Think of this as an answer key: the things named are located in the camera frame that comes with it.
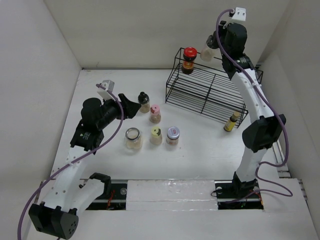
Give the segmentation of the black cap seasoning jar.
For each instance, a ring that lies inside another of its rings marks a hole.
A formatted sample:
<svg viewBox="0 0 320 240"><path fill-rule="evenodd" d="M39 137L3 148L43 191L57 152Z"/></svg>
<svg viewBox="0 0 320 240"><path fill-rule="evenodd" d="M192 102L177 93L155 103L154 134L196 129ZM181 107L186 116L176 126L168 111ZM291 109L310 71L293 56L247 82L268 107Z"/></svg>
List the black cap seasoning jar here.
<svg viewBox="0 0 320 240"><path fill-rule="evenodd" d="M214 34L208 36L204 47L200 52L200 58L205 62L210 62L215 54L216 50L219 48L218 42Z"/></svg>

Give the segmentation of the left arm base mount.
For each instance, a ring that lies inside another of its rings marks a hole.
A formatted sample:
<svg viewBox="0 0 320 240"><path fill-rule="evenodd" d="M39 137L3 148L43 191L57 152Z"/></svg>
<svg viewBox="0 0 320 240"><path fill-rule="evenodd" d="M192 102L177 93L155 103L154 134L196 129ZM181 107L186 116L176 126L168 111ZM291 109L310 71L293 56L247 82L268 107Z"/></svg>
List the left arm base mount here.
<svg viewBox="0 0 320 240"><path fill-rule="evenodd" d="M126 209L127 202L127 181L112 182L109 195L97 197L86 208L88 211L121 211Z"/></svg>

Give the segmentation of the red cap sauce bottle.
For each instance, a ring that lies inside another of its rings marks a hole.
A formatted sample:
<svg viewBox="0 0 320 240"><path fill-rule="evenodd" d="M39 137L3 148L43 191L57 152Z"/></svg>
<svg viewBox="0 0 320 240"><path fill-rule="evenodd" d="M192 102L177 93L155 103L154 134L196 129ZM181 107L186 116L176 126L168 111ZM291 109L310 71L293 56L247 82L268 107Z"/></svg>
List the red cap sauce bottle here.
<svg viewBox="0 0 320 240"><path fill-rule="evenodd" d="M190 75L194 70L194 60L197 57L197 50L194 47L186 47L183 50L183 64L182 72L186 75Z"/></svg>

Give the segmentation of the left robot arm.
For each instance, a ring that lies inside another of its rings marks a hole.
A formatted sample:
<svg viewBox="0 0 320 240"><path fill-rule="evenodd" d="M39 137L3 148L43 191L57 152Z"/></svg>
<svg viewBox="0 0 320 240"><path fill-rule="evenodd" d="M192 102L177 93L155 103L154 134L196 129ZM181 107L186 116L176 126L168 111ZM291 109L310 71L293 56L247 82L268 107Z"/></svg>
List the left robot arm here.
<svg viewBox="0 0 320 240"><path fill-rule="evenodd" d="M38 232L68 240L75 233L79 216L98 197L112 191L111 178L95 172L84 186L80 178L89 164L89 154L106 144L103 130L113 120L132 119L141 104L120 93L120 101L88 98L82 104L81 120L70 141L66 165L57 171L56 181L40 204L32 204L28 215Z"/></svg>

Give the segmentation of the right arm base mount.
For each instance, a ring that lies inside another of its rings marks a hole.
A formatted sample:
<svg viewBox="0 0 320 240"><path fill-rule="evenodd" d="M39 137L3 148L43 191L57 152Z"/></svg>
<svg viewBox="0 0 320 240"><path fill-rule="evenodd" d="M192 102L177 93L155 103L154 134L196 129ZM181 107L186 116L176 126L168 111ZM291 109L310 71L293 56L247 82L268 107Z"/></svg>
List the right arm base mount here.
<svg viewBox="0 0 320 240"><path fill-rule="evenodd" d="M244 198L252 189L237 193L231 181L216 181L211 196L216 198L218 210L263 210L263 201L259 193Z"/></svg>

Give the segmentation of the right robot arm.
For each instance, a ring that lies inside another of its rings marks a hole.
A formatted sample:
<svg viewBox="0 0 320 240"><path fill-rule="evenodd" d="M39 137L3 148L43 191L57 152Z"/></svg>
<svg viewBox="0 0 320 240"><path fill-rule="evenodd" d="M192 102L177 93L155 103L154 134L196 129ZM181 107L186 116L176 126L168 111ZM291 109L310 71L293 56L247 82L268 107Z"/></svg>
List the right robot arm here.
<svg viewBox="0 0 320 240"><path fill-rule="evenodd" d="M237 87L248 109L250 125L242 132L244 153L229 186L216 190L228 194L234 201L258 193L258 171L264 164L263 157L284 131L286 117L277 114L262 93L254 66L244 53L247 29L239 23L218 20L216 29L207 41L213 49L219 49L222 67Z"/></svg>

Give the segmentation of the yellow oil bottle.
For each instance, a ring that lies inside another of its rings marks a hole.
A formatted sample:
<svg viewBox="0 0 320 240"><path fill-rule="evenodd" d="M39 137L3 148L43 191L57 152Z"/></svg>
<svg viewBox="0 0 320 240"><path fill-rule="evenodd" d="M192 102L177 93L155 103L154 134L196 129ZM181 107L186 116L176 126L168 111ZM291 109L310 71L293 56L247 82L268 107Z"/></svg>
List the yellow oil bottle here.
<svg viewBox="0 0 320 240"><path fill-rule="evenodd" d="M235 127L236 125L236 122L238 120L240 116L240 113L238 111L235 111L231 117L228 119L228 121L225 123L223 129L226 131L226 132L231 132L232 129Z"/></svg>

